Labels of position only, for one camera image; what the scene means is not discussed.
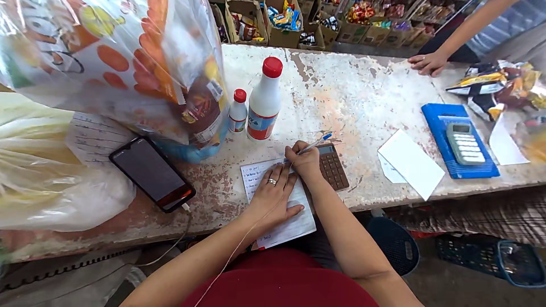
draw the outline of paper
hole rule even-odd
[[[428,200],[445,172],[403,130],[398,130],[378,152]]]
[[[108,156],[135,137],[108,117],[75,112],[64,142],[84,165],[115,167]]]
[[[262,180],[262,174],[274,164],[282,163],[283,161],[284,158],[279,158],[241,166],[242,179],[245,184],[248,203],[252,200],[256,188],[258,188],[258,185]],[[300,178],[296,181],[294,190],[292,190],[292,194],[290,194],[290,197],[288,198],[288,207],[298,204],[305,206],[305,209],[285,223],[272,229],[271,232],[258,238],[256,241],[259,248],[267,249],[317,230],[317,227],[314,224],[313,213],[311,212],[309,201],[305,196],[305,190]]]
[[[500,165],[522,164],[530,161],[521,154],[505,126],[505,114],[501,113],[489,138],[491,151]]]
[[[379,152],[377,153],[377,157],[379,158],[379,162],[381,163],[381,168],[383,169],[383,174],[385,177],[387,177],[390,182],[394,184],[405,184],[407,181],[400,175],[400,173],[392,166],[390,165],[389,161],[385,159]]]

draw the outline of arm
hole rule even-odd
[[[416,55],[408,59],[413,69],[420,75],[438,76],[444,69],[447,59],[469,39],[492,23],[507,8],[519,0],[488,0],[479,10],[470,15],[451,36],[431,54]]]
[[[121,306],[180,306],[261,234],[298,214],[303,205],[286,208],[297,179],[288,171],[286,166],[268,170],[250,205],[236,220],[159,268]],[[277,185],[268,183],[269,178],[276,179]]]
[[[373,238],[322,177],[318,149],[295,154],[306,146],[298,141],[293,148],[286,147],[285,155],[311,192],[315,211],[343,272],[381,307],[422,307]]]

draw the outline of bottle label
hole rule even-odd
[[[232,117],[229,117],[229,129],[233,132],[241,132],[245,129],[245,123],[246,119],[243,119],[241,121],[236,121],[232,119]]]
[[[248,109],[248,134],[256,140],[265,140],[271,136],[273,126],[277,120],[277,114],[263,117],[256,114],[252,108]]]

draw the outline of large white bottle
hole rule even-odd
[[[240,88],[233,93],[233,102],[229,107],[229,130],[235,133],[245,130],[248,111],[245,105],[246,92]]]
[[[282,106],[278,84],[281,73],[281,60],[272,56],[264,60],[262,79],[254,87],[248,100],[246,132],[251,140],[265,140],[273,131]]]

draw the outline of calculator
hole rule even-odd
[[[485,157],[472,134],[472,126],[469,123],[449,123],[446,133],[449,145],[459,164],[480,165],[485,162]]]
[[[337,156],[336,148],[332,143],[318,145],[320,153],[320,167],[322,177],[334,188],[334,191],[339,191],[349,187],[349,181],[343,171],[340,159]]]

